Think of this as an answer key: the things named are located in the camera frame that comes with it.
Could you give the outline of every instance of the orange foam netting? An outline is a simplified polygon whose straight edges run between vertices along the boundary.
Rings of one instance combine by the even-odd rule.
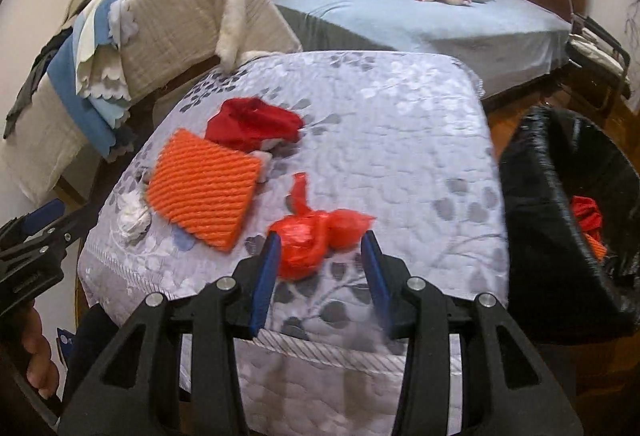
[[[229,252],[259,172],[257,158],[179,129],[162,148],[146,199],[169,222]]]

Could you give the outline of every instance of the human hand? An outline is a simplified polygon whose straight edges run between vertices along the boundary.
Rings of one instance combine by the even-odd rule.
[[[27,368],[27,381],[38,390],[41,397],[48,399],[56,393],[60,384],[60,373],[51,361],[51,346],[42,335],[40,315],[33,303],[24,314],[22,346],[31,355]]]

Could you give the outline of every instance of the trash bin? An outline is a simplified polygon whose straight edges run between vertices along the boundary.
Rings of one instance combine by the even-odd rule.
[[[543,106],[520,122],[500,158],[510,251],[509,311],[537,342],[584,344],[640,323],[640,179],[593,122]],[[570,201],[602,214],[600,262]]]

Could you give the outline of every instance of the orange plastic bag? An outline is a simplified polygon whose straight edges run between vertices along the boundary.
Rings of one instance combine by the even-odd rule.
[[[306,173],[293,178],[290,196],[294,214],[269,228],[280,236],[278,275],[287,280],[302,279],[315,272],[329,247],[344,250],[357,244],[375,219],[354,210],[312,210],[306,204]]]

